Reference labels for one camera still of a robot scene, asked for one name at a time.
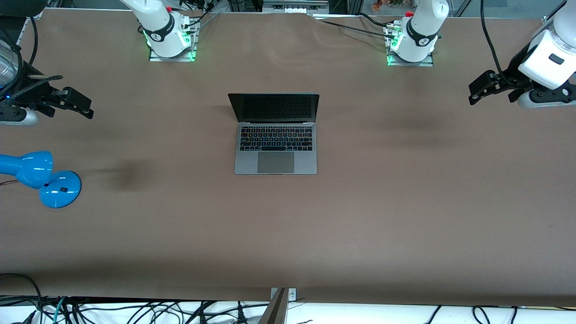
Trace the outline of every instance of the trackpad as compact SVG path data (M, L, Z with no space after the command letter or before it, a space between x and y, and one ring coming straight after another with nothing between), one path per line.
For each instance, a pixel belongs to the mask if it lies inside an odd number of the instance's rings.
M258 173L293 174L293 152L258 152Z

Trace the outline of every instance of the keyboard key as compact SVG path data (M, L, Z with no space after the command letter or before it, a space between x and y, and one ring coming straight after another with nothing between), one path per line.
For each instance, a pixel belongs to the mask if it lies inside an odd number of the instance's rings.
M264 146L262 150L286 150L284 146Z

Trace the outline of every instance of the blue desk lamp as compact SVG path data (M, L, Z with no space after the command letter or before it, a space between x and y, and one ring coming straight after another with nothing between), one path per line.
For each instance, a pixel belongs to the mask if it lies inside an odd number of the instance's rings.
M53 159L48 151L16 157L0 155L0 174L12 175L22 184L39 190L40 201L50 208L72 204L82 189L80 177L72 171L52 174Z

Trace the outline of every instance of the laptop screen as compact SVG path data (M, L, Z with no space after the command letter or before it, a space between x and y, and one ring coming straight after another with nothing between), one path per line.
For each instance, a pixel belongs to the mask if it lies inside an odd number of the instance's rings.
M315 122L318 100L315 93L229 93L239 122Z

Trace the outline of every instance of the black band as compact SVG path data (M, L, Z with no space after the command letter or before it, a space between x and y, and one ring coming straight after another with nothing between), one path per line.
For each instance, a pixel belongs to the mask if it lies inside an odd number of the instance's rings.
M153 41L155 42L164 41L164 37L166 37L166 35L168 35L174 29L174 16L171 14L168 15L170 16L170 21L168 21L168 24L163 28L160 28L157 31L150 31L144 28L144 32L146 32L148 37L151 38Z
M438 32L428 36L418 33L412 27L412 18L408 20L408 23L406 23L406 30L408 31L408 35L410 35L410 38L414 39L414 41L416 42L416 46L419 47L424 47L430 44L430 42L432 42L434 38L436 38L436 35L438 35Z

